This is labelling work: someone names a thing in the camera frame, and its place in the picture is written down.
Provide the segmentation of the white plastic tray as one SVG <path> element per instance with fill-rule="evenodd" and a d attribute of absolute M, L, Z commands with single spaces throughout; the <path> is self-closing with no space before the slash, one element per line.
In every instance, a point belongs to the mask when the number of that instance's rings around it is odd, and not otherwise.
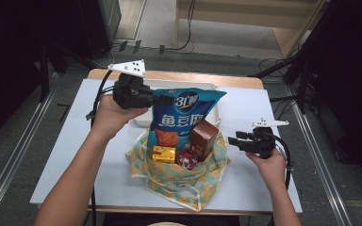
<path fill-rule="evenodd" d="M 217 86 L 208 82 L 189 82 L 189 81 L 173 81 L 173 80 L 159 80 L 159 79 L 145 79 L 144 84 L 151 89 L 209 89 L 217 90 Z M 138 116 L 134 119 L 134 122 L 144 128 L 148 128 L 152 122 L 153 114 L 152 109 L 149 109 L 145 114 Z M 206 115 L 206 120 L 218 127 L 221 123 L 220 111 L 218 105 L 209 111 Z"/>

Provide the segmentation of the metal rail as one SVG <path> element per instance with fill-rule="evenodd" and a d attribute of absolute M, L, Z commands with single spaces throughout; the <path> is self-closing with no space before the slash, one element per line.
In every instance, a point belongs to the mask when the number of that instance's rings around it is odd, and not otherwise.
<path fill-rule="evenodd" d="M 337 225 L 353 226 L 344 201 L 340 196 L 337 185 L 334 182 L 331 172 L 329 171 L 327 164 L 322 156 L 318 142 L 315 139 L 315 136 L 309 125 L 307 116 L 305 113 L 302 112 L 301 108 L 298 105 L 298 102 L 295 102 L 293 106 L 293 112 L 303 133 L 304 140 L 313 159 L 317 174 L 319 175 L 319 178 L 321 180 L 321 184 L 326 194 L 327 200 L 336 218 Z"/>
<path fill-rule="evenodd" d="M 22 135 L 20 136 L 19 140 L 16 143 L 16 146 L 14 147 L 11 155 L 9 156 L 6 165 L 0 173 L 0 202 L 3 200 L 17 169 L 19 168 L 20 164 L 24 159 L 28 146 L 30 145 L 30 142 L 32 141 L 35 133 L 37 132 L 41 121 L 49 105 L 51 104 L 51 101 L 62 76 L 63 73 L 53 74 L 49 82 L 51 89 L 49 90 L 46 97 L 38 103 L 31 119 L 29 120 L 27 126 L 22 132 Z"/>

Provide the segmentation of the dark cabinet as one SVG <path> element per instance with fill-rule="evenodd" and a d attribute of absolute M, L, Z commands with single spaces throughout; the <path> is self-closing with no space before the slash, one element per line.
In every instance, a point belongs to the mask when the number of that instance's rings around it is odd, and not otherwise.
<path fill-rule="evenodd" d="M 81 13 L 81 46 L 85 57 L 96 59 L 114 42 L 122 13 L 119 0 L 77 0 Z"/>

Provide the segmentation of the brown box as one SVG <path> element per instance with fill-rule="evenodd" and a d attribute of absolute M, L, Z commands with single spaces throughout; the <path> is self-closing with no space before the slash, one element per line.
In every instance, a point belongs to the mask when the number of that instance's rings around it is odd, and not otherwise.
<path fill-rule="evenodd" d="M 199 162 L 203 162 L 212 152 L 219 129 L 206 120 L 201 120 L 191 131 L 190 148 L 197 154 Z"/>

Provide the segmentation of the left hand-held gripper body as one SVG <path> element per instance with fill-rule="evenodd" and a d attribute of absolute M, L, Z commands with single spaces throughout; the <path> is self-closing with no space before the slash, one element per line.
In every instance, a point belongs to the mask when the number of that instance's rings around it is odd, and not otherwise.
<path fill-rule="evenodd" d="M 154 91 L 143 84 L 146 74 L 143 59 L 109 64 L 110 71 L 120 72 L 114 84 L 113 99 L 122 108 L 145 108 L 154 103 Z"/>

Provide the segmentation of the blue snack bag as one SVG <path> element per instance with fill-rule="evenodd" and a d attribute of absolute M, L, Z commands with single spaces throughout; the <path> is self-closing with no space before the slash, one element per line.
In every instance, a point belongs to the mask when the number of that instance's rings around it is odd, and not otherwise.
<path fill-rule="evenodd" d="M 206 118 L 209 111 L 226 94 L 209 89 L 157 89 L 154 96 L 173 97 L 171 105 L 153 105 L 147 146 L 183 148 L 191 130 Z"/>

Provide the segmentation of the light wooden furniture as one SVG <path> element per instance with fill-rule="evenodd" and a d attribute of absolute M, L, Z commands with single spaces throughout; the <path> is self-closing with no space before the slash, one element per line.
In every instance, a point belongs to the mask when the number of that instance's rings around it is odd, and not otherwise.
<path fill-rule="evenodd" d="M 327 0 L 196 0 L 193 18 L 228 24 L 271 27 L 282 56 L 298 48 L 307 30 L 312 30 Z"/>

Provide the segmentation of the person's dark clothing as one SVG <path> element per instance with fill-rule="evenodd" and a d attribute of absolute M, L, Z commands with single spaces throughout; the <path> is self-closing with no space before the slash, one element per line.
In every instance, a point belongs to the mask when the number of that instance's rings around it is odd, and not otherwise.
<path fill-rule="evenodd" d="M 103 226 L 240 226 L 238 216 L 160 215 L 160 214 L 105 214 Z"/>

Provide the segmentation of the person's right hand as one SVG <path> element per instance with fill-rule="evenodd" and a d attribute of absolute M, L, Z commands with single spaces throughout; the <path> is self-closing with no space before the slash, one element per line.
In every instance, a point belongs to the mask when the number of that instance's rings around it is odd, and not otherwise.
<path fill-rule="evenodd" d="M 253 153 L 247 153 L 246 156 L 258 167 L 259 173 L 268 190 L 273 191 L 277 188 L 286 187 L 286 159 L 277 149 L 273 149 L 271 151 L 271 157 L 267 159 L 262 159 Z"/>

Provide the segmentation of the yellow drink carton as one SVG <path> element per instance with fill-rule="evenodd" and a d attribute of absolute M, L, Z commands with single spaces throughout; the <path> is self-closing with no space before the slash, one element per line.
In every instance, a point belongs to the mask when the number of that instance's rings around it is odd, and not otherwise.
<path fill-rule="evenodd" d="M 176 149 L 173 147 L 155 146 L 152 160 L 160 163 L 173 164 L 175 162 Z"/>

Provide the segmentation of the black curtain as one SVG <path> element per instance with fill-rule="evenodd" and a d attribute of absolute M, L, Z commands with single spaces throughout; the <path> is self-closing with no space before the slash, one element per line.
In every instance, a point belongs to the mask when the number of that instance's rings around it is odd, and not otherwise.
<path fill-rule="evenodd" d="M 54 69 L 67 65 L 56 40 L 66 0 L 0 0 L 0 130 L 25 99 L 41 86 L 40 50 Z"/>
<path fill-rule="evenodd" d="M 302 54 L 338 157 L 362 166 L 362 0 L 331 0 Z"/>

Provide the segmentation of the red can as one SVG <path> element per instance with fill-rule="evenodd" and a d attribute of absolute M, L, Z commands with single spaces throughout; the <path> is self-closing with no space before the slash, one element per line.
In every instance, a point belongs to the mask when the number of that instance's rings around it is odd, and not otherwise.
<path fill-rule="evenodd" d="M 178 152 L 177 164 L 187 170 L 192 170 L 198 163 L 197 155 L 193 150 L 183 149 Z"/>

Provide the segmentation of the person's left hand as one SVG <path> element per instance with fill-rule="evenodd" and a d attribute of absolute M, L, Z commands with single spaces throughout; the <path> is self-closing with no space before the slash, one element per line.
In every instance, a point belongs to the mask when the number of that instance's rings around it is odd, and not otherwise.
<path fill-rule="evenodd" d="M 91 131 L 103 140 L 111 140 L 130 120 L 147 111 L 147 108 L 122 109 L 112 95 L 104 95 L 100 99 Z"/>

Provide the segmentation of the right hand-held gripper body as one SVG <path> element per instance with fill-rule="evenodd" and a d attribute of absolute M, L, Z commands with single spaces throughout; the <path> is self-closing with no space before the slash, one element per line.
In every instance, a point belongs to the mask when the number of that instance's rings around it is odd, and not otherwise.
<path fill-rule="evenodd" d="M 272 131 L 273 127 L 286 125 L 289 125 L 288 121 L 261 119 L 254 122 L 252 124 L 254 129 L 251 133 L 248 133 L 248 139 L 243 146 L 243 151 L 255 153 L 258 157 L 267 159 L 272 156 L 272 150 L 277 149 L 284 157 L 288 157 L 288 145 Z"/>

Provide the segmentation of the fruit print cloth bag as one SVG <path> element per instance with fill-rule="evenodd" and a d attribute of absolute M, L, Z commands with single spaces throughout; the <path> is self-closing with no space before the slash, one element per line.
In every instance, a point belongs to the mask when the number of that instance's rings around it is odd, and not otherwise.
<path fill-rule="evenodd" d="M 205 208 L 214 197 L 222 175 L 230 162 L 225 136 L 215 137 L 213 152 L 192 170 L 177 164 L 157 163 L 148 155 L 148 132 L 143 132 L 133 148 L 125 154 L 131 165 L 131 176 L 143 180 L 147 190 L 170 202 L 195 212 Z"/>

